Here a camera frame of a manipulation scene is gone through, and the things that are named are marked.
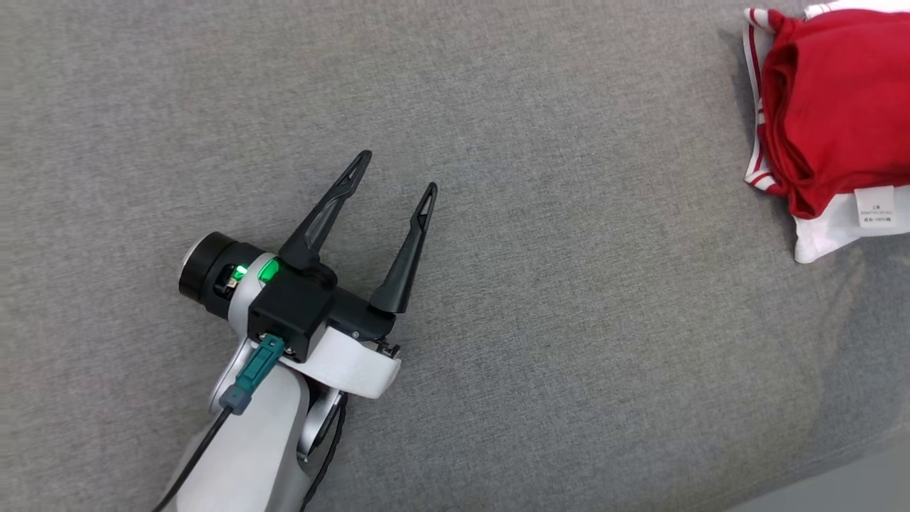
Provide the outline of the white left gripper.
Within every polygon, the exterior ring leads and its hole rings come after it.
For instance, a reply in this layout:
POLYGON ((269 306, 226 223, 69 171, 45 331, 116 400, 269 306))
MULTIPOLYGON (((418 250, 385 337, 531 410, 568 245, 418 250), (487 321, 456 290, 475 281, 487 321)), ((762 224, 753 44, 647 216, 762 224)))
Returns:
POLYGON ((262 335, 283 340, 280 363, 325 387, 376 399, 396 379, 399 348, 389 344, 387 335, 409 305, 439 189, 435 182, 428 184, 389 272, 367 301, 339 286, 335 273, 319 262, 319 253, 371 159, 370 150, 355 156, 279 253, 218 231, 186 253, 179 292, 226 320, 238 339, 214 400, 233 382, 262 335))

